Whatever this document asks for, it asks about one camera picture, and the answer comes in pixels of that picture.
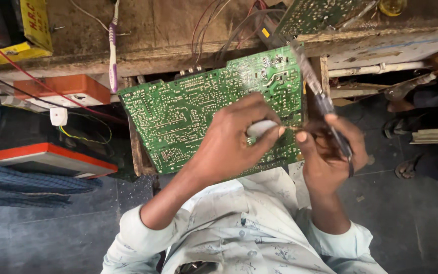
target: grey tile floor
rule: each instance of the grey tile floor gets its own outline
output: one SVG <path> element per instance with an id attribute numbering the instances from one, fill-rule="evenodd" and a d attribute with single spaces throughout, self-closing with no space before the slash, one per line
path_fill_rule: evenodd
<path id="1" fill-rule="evenodd" d="M 372 256 L 388 273 L 438 273 L 438 182 L 395 177 L 393 169 L 417 147 L 405 137 L 382 136 L 382 125 L 391 118 L 384 107 L 373 97 L 338 109 L 366 133 L 372 155 L 371 165 L 339 195 L 350 218 L 373 234 Z M 72 197 L 74 204 L 65 209 L 0 207 L 0 273 L 99 273 L 120 216 L 151 197 L 151 182 L 106 178 L 101 189 Z"/>

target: green circuit board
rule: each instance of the green circuit board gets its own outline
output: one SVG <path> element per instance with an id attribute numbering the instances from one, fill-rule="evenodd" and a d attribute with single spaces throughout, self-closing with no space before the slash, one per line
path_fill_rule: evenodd
<path id="1" fill-rule="evenodd" d="M 278 27 L 277 35 L 319 33 L 329 25 L 340 27 L 343 22 L 360 14 L 373 0 L 294 0 Z"/>
<path id="2" fill-rule="evenodd" d="M 217 110 L 252 92 L 264 95 L 283 124 L 300 125 L 303 90 L 302 75 L 287 46 L 228 61 L 222 69 L 130 87 L 119 95 L 151 161 L 166 174 L 179 171 L 192 158 Z M 294 134 L 287 130 L 240 177 L 297 162 L 298 153 Z"/>

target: white shirt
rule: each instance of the white shirt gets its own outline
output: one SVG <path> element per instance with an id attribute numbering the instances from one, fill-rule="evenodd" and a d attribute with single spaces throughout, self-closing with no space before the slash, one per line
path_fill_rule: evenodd
<path id="1" fill-rule="evenodd" d="M 196 261 L 216 262 L 210 273 L 386 273 L 369 254 L 373 236 L 365 227 L 351 222 L 346 233 L 331 235 L 313 225 L 310 209 L 299 209 L 296 192 L 305 184 L 298 177 L 296 188 L 275 168 L 207 187 L 159 231 L 143 225 L 141 206 L 131 209 L 101 273 L 155 274 L 167 249 L 164 274 Z"/>

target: yellow-green wire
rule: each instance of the yellow-green wire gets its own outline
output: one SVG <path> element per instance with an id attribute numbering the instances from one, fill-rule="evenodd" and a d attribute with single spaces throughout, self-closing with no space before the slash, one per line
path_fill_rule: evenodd
<path id="1" fill-rule="evenodd" d="M 14 107 L 14 108 L 20 108 L 20 109 L 28 110 L 28 111 L 31 111 L 31 112 L 39 113 L 39 112 L 36 112 L 36 111 L 34 111 L 34 110 L 32 110 L 32 109 L 27 109 L 27 108 L 24 108 L 24 107 L 17 107 L 17 106 L 12 106 L 12 105 L 3 105 L 3 106 L 6 106 L 6 107 Z M 63 134 L 67 135 L 68 137 L 70 137 L 70 138 L 75 138 L 75 139 L 80 139 L 80 140 L 86 140 L 86 141 L 88 141 L 88 142 L 94 142 L 94 143 L 103 144 L 103 145 L 109 143 L 109 142 L 111 141 L 111 139 L 113 138 L 113 132 L 111 131 L 111 128 L 110 128 L 105 122 L 103 122 L 102 120 L 100 120 L 100 119 L 98 119 L 98 118 L 96 118 L 96 117 L 94 117 L 94 116 L 90 116 L 90 115 L 86 115 L 86 114 L 79 114 L 79 113 L 70 113 L 70 114 L 76 114 L 76 115 L 84 116 L 84 117 L 86 117 L 86 118 L 89 119 L 89 120 L 92 120 L 91 118 L 94 118 L 94 119 L 96 119 L 97 121 L 99 121 L 99 122 L 105 124 L 106 127 L 107 127 L 107 129 L 109 129 L 109 139 L 108 139 L 106 142 L 100 142 L 100 141 L 89 140 L 89 139 L 87 139 L 87 138 L 85 138 L 85 137 L 79 137 L 79 136 L 70 135 L 70 134 L 68 134 L 68 133 L 64 130 L 64 128 L 63 128 L 62 126 L 59 126 L 58 128 L 60 129 L 60 131 L 61 131 Z"/>
<path id="2" fill-rule="evenodd" d="M 82 115 L 82 116 L 86 117 L 87 119 L 90 119 L 90 117 L 87 116 L 87 115 Z M 87 138 L 85 138 L 85 137 L 78 137 L 78 136 L 70 135 L 70 134 L 68 134 L 68 133 L 64 130 L 64 128 L 63 128 L 62 126 L 59 126 L 58 129 L 60 129 L 60 131 L 61 131 L 63 134 L 69 136 L 70 138 L 75 138 L 75 139 L 80 139 L 80 140 L 86 140 L 86 141 L 88 141 L 88 142 L 94 142 L 94 143 L 98 143 L 98 144 L 107 144 L 107 143 L 109 143 L 109 142 L 111 141 L 111 139 L 113 138 L 113 132 L 111 131 L 111 128 L 110 128 L 105 122 L 101 121 L 100 119 L 98 119 L 98 118 L 96 118 L 96 117 L 93 117 L 93 116 L 91 116 L 91 117 L 94 118 L 94 119 L 96 119 L 96 120 L 98 120 L 99 122 L 105 124 L 106 127 L 107 127 L 107 129 L 109 129 L 109 139 L 108 139 L 106 142 L 94 141 L 94 140 L 89 140 L 89 139 L 87 139 Z"/>

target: wooden workbench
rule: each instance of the wooden workbench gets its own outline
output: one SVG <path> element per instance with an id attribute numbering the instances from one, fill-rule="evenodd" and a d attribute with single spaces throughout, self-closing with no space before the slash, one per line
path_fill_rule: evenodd
<path id="1" fill-rule="evenodd" d="M 82 8 L 108 24 L 113 16 L 109 0 L 75 0 Z M 275 4 L 278 0 L 266 1 Z M 21 66 L 38 77 L 86 73 L 108 86 L 109 43 L 107 32 L 94 19 L 77 10 L 68 0 L 47 0 L 51 26 L 65 28 L 52 34 L 53 56 L 29 59 Z M 117 38 L 118 76 L 171 72 L 191 67 L 193 28 L 210 0 L 121 0 Z M 245 18 L 252 0 L 231 0 L 207 29 L 203 58 L 210 67 L 212 55 Z M 329 69 L 396 63 L 422 59 L 438 51 L 438 1 L 409 1 L 398 17 L 374 10 L 338 33 L 300 35 L 308 56 L 329 55 Z M 258 38 L 243 44 L 228 56 L 240 57 L 265 47 Z M 26 79 L 9 65 L 0 66 L 7 81 Z"/>

